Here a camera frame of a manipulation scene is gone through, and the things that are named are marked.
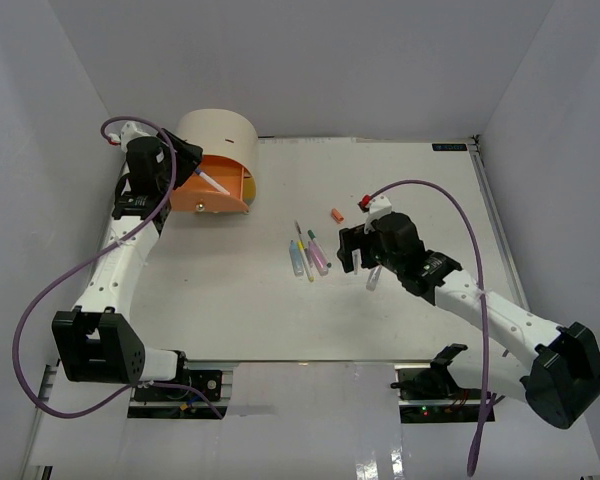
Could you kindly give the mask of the orange top drawer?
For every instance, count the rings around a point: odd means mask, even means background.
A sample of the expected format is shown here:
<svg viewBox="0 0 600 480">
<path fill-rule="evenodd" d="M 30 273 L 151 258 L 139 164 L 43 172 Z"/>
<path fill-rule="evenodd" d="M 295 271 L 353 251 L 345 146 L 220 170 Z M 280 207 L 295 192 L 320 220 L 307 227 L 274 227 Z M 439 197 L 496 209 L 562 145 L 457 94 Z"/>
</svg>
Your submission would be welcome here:
<svg viewBox="0 0 600 480">
<path fill-rule="evenodd" d="M 216 191 L 197 174 L 194 174 L 182 187 L 175 189 L 171 194 L 170 202 L 174 211 L 194 213 L 249 212 L 250 206 L 242 200 L 242 190 L 243 178 L 252 175 L 245 166 L 226 157 L 205 155 L 200 168 L 229 190 L 230 194 L 224 195 Z M 204 210 L 196 209 L 198 202 L 204 203 Z"/>
</svg>

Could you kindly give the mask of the blue capped white marker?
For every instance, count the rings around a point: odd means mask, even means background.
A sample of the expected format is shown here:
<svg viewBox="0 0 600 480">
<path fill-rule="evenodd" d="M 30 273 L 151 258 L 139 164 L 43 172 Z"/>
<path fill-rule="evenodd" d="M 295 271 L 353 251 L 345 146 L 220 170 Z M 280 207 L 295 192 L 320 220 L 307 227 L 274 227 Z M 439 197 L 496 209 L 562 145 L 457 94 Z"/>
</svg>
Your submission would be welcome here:
<svg viewBox="0 0 600 480">
<path fill-rule="evenodd" d="M 207 173 L 202 171 L 200 168 L 197 168 L 195 170 L 195 173 L 200 178 L 202 178 L 207 184 L 209 184 L 211 187 L 213 187 L 216 191 L 218 191 L 224 195 L 230 194 L 229 190 L 227 190 L 224 186 L 222 186 L 219 182 L 217 182 L 213 177 L 211 177 L 210 175 L 208 175 Z"/>
</svg>

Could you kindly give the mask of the green capped pen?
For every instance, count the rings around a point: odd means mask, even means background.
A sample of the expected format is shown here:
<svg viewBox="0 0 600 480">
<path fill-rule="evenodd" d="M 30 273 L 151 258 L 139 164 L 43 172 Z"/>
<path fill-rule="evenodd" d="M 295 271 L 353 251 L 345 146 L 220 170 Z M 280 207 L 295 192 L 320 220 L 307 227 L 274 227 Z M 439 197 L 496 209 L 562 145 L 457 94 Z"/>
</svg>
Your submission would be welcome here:
<svg viewBox="0 0 600 480">
<path fill-rule="evenodd" d="M 318 241 L 315 233 L 313 232 L 313 230 L 311 230 L 311 229 L 308 230 L 308 236 L 310 238 L 310 241 L 315 245 L 315 249 L 319 253 L 320 258 L 323 260 L 323 263 L 326 265 L 326 267 L 328 269 L 330 269 L 332 267 L 332 263 L 329 260 L 327 254 L 326 254 L 326 251 L 324 250 L 324 248 L 319 243 L 319 241 Z"/>
</svg>

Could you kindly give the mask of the yellow pen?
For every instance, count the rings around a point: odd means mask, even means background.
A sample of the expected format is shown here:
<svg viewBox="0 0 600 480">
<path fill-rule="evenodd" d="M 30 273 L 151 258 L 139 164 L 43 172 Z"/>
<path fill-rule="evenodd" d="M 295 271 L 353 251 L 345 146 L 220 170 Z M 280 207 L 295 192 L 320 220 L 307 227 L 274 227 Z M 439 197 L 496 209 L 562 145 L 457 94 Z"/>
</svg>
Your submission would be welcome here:
<svg viewBox="0 0 600 480">
<path fill-rule="evenodd" d="M 312 283 L 312 282 L 314 282 L 314 275 L 313 275 L 311 266 L 309 265 L 307 255 L 305 253 L 304 245 L 301 240 L 298 240 L 298 251 L 301 256 L 301 261 L 302 261 L 306 276 L 308 278 L 308 281 Z"/>
</svg>

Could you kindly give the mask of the thin grey pen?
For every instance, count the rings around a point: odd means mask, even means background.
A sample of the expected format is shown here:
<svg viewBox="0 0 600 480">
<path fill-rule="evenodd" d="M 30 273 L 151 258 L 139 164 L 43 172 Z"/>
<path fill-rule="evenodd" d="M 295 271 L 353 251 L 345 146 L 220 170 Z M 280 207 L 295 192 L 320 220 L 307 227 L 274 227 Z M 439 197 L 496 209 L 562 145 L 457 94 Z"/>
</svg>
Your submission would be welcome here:
<svg viewBox="0 0 600 480">
<path fill-rule="evenodd" d="M 301 250 L 305 250 L 305 242 L 304 242 L 304 237 L 303 237 L 303 233 L 301 230 L 301 227 L 298 223 L 297 220 L 294 220 L 294 227 L 296 229 L 297 235 L 298 235 L 298 244 Z"/>
</svg>

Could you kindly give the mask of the yellow drawer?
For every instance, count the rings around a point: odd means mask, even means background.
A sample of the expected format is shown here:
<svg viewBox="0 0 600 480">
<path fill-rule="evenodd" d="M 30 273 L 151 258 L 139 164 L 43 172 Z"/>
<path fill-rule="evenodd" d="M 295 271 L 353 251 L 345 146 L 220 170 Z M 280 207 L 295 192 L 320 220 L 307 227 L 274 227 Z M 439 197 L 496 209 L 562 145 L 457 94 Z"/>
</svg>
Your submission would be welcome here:
<svg viewBox="0 0 600 480">
<path fill-rule="evenodd" d="M 251 206 L 256 198 L 256 182 L 252 176 L 243 178 L 242 200 L 248 206 Z"/>
</svg>

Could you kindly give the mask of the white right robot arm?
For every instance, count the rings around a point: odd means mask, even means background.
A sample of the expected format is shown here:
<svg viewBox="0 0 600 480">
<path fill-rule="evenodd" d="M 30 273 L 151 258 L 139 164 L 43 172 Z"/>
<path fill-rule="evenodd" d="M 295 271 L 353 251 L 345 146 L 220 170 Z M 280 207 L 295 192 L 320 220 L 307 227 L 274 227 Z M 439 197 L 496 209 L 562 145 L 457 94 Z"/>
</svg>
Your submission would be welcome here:
<svg viewBox="0 0 600 480">
<path fill-rule="evenodd" d="M 490 364 L 489 392 L 525 402 L 549 425 L 570 428 L 600 396 L 600 350 L 588 327 L 542 319 L 484 292 L 457 261 L 426 249 L 407 215 L 340 230 L 337 257 L 347 273 L 356 265 L 393 273 L 411 295 L 500 344 L 513 359 Z"/>
</svg>

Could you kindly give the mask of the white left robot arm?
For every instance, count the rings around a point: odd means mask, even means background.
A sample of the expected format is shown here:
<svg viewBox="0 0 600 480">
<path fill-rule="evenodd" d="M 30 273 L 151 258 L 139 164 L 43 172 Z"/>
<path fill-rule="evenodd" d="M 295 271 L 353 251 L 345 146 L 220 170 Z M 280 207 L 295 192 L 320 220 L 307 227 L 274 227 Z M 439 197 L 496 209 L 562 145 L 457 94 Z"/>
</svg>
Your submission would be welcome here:
<svg viewBox="0 0 600 480">
<path fill-rule="evenodd" d="M 147 257 L 171 213 L 172 192 L 197 170 L 202 149 L 168 131 L 151 135 L 126 122 L 114 135 L 125 154 L 114 205 L 88 285 L 69 311 L 59 311 L 52 333 L 66 377 L 73 382 L 134 385 L 157 381 L 168 398 L 191 387 L 178 351 L 146 346 L 130 309 Z"/>
</svg>

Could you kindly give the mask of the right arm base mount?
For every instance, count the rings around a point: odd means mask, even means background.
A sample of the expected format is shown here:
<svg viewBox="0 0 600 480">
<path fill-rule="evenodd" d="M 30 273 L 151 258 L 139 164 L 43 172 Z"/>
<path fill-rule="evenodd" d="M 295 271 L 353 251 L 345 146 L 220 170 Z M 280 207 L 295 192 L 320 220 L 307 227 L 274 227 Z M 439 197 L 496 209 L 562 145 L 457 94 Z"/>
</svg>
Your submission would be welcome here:
<svg viewBox="0 0 600 480">
<path fill-rule="evenodd" d="M 433 360 L 395 366 L 390 384 L 399 398 L 403 425 L 476 423 L 480 413 L 479 388 L 463 388 L 449 370 L 458 355 L 467 360 L 464 344 L 453 343 Z"/>
</svg>

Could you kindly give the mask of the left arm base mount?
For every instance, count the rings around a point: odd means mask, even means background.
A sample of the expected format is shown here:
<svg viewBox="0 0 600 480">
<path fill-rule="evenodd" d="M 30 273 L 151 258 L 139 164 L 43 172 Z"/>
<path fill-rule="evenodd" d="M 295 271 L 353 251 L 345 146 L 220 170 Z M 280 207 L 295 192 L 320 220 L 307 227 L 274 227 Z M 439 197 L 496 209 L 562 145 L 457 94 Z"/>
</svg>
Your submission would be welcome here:
<svg viewBox="0 0 600 480">
<path fill-rule="evenodd" d="M 184 369 L 179 379 L 164 386 L 134 389 L 127 417 L 151 420 L 221 420 L 228 410 L 222 370 Z"/>
</svg>

